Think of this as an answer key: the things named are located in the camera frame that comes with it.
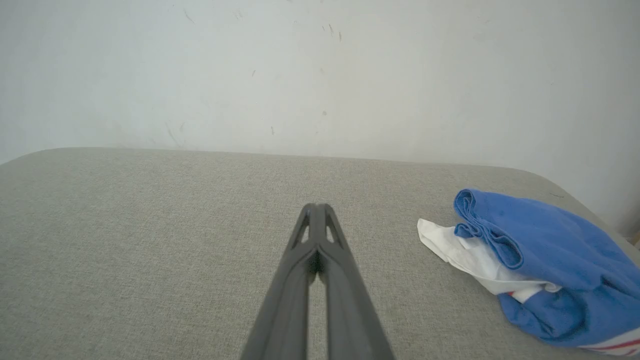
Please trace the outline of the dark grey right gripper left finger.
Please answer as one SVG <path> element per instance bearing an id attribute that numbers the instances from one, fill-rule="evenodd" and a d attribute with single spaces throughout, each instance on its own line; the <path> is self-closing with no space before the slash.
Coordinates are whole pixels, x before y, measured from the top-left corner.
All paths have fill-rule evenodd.
<path id="1" fill-rule="evenodd" d="M 241 360 L 306 360 L 309 289 L 318 273 L 318 242 L 313 238 L 315 203 L 307 203 L 259 308 Z"/>

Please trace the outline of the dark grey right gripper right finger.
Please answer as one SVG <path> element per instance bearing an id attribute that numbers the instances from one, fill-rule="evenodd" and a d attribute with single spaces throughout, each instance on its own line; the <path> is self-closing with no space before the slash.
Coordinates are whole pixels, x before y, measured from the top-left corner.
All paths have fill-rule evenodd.
<path id="1" fill-rule="evenodd" d="M 329 360 L 394 360 L 393 347 L 333 208 L 317 206 Z"/>

